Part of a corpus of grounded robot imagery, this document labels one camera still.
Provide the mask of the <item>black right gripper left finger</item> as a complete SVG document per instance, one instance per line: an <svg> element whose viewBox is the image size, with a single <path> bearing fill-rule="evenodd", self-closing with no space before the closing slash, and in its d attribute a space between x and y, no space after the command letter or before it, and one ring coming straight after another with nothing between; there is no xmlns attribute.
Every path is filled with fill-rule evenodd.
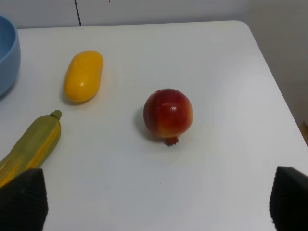
<svg viewBox="0 0 308 231"><path fill-rule="evenodd" d="M43 170L29 169L0 188L0 229L41 231L48 214Z"/></svg>

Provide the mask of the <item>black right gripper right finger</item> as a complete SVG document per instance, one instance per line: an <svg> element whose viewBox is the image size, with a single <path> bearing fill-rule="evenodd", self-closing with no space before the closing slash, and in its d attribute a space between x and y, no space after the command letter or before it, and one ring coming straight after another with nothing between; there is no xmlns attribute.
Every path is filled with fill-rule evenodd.
<svg viewBox="0 0 308 231"><path fill-rule="evenodd" d="M278 166L269 211L278 231L308 229L308 177L293 167Z"/></svg>

